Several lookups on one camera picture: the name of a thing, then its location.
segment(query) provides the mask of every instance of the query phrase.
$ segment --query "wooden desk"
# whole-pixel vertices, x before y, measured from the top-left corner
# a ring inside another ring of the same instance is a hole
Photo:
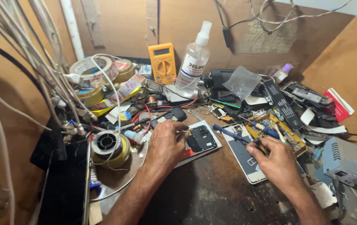
[[[209,125],[225,125],[213,115],[198,115]],[[196,122],[198,120],[191,114],[184,121],[187,125]],[[280,212],[278,201],[288,201],[287,198],[269,181],[251,185],[226,141],[218,139],[222,148],[171,172],[155,193],[139,224],[298,224],[293,209]],[[100,172],[103,183],[104,172],[111,178],[111,171]],[[125,173],[124,179],[130,179]]]

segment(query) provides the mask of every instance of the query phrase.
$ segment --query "clear plastic bag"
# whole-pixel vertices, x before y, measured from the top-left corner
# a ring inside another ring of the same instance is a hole
[[[223,86],[243,101],[251,94],[260,80],[260,75],[239,66],[234,70],[230,79],[223,83]]]

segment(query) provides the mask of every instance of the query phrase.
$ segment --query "power supply box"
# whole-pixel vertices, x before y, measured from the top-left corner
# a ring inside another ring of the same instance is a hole
[[[324,145],[322,159],[325,175],[335,174],[341,182],[357,185],[357,145],[332,137]]]

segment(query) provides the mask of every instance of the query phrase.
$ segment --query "wooden wall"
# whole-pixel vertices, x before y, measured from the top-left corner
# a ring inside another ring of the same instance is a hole
[[[28,0],[20,0],[23,10],[26,12],[34,29],[38,33],[42,43],[51,53],[49,43],[46,42],[45,34],[31,10]],[[62,21],[63,15],[59,7],[59,0],[47,1],[54,19]],[[75,62],[75,56],[64,22],[56,23],[63,40],[66,57],[70,63]],[[15,50],[0,36],[0,47],[15,57],[27,69],[29,65],[15,52]],[[11,62],[0,55],[0,96],[10,105],[25,112],[42,124],[49,119],[49,111],[41,94],[31,81]],[[31,213],[38,200],[37,194],[41,187],[42,170],[29,162],[31,153],[41,135],[42,128],[26,118],[6,109],[0,103],[0,118],[6,133],[6,141],[12,170],[12,181],[16,197],[16,220],[15,224],[27,224]],[[5,169],[2,161],[0,146],[0,184],[6,185]],[[2,212],[0,224],[9,224],[9,212]]]
[[[95,49],[85,21],[80,1],[73,3],[79,25],[80,36],[86,55],[107,53],[118,56],[149,58],[147,50],[147,27],[145,22],[145,0],[96,1],[101,15],[101,27],[105,41],[104,49]],[[206,65],[211,68],[235,69],[238,65],[256,71],[285,63],[297,64],[300,75],[328,46],[354,16],[331,13],[319,18],[299,19],[284,24],[272,35],[262,31],[252,20],[248,1],[218,0],[226,26],[239,20],[249,19],[232,28],[232,47],[226,48],[222,26],[212,0],[159,1],[159,43],[173,43],[176,64],[181,63],[188,43],[194,42],[202,21],[210,21],[212,30],[208,48],[212,51]],[[254,0],[255,12],[263,0]],[[291,6],[284,3],[268,5],[263,17],[282,20]],[[299,7],[292,14],[314,15],[323,10]]]
[[[329,88],[355,110],[340,124],[357,134],[357,17],[303,73],[303,84],[323,94]],[[357,136],[349,139],[357,145]]]

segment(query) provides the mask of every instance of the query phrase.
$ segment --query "yellow multimeter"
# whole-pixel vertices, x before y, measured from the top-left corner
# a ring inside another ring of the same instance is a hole
[[[174,84],[177,77],[175,52],[171,43],[152,45],[148,47],[154,79],[160,84]]]

